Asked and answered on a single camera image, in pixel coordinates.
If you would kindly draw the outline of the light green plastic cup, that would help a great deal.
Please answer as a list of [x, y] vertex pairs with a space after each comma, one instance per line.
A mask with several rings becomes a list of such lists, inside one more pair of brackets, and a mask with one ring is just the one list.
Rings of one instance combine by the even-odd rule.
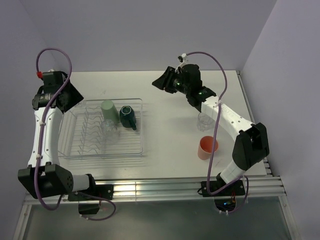
[[104, 100], [100, 105], [104, 120], [112, 120], [115, 124], [120, 123], [120, 115], [112, 100]]

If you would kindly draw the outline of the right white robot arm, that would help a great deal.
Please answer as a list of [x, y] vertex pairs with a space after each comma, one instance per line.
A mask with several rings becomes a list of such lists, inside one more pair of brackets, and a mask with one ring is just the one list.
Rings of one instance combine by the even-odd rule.
[[186, 64], [183, 67], [167, 67], [152, 85], [170, 94], [180, 92], [188, 103], [200, 113], [215, 119], [233, 139], [232, 160], [217, 175], [216, 189], [222, 195], [229, 194], [234, 182], [253, 165], [270, 153], [267, 128], [262, 123], [253, 123], [222, 103], [217, 94], [203, 85], [199, 66]]

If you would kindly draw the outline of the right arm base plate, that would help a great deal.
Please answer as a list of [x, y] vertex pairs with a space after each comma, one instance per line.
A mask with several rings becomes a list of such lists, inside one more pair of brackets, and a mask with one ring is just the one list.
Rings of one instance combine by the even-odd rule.
[[[232, 195], [244, 196], [246, 193], [242, 180], [237, 180], [236, 182], [227, 186], [222, 184], [220, 180], [211, 180], [209, 182], [209, 191], [212, 193], [216, 192], [213, 197], [231, 197]], [[200, 182], [200, 188], [197, 190], [197, 193], [204, 198], [212, 196], [208, 193], [206, 181]]]

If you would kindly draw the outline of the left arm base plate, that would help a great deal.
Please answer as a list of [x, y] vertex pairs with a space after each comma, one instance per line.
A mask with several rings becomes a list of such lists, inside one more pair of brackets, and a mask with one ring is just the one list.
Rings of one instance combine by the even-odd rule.
[[[114, 185], [113, 184], [102, 184], [96, 185], [93, 191], [83, 190], [83, 193], [94, 197], [104, 198], [107, 200], [113, 199]], [[81, 201], [96, 201], [94, 197], [87, 197], [81, 194], [71, 193], [68, 195], [67, 200], [70, 202], [81, 202]]]

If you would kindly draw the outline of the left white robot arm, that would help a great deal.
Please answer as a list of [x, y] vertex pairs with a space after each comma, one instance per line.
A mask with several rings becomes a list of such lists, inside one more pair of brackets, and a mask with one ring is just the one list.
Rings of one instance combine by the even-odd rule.
[[64, 114], [84, 98], [68, 82], [54, 99], [46, 115], [47, 104], [63, 85], [68, 75], [63, 71], [50, 71], [40, 74], [43, 85], [32, 100], [35, 116], [35, 134], [32, 152], [27, 168], [18, 171], [18, 180], [34, 199], [36, 192], [42, 198], [67, 195], [79, 191], [86, 200], [96, 197], [98, 188], [89, 173], [73, 175], [60, 166], [58, 143], [60, 125]]

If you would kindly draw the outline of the dark green ceramic mug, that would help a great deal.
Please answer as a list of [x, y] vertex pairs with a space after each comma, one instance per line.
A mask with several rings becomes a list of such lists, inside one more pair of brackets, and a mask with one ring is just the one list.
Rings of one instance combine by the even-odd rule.
[[119, 119], [122, 126], [126, 129], [137, 130], [137, 120], [133, 108], [129, 105], [123, 106], [119, 111]]

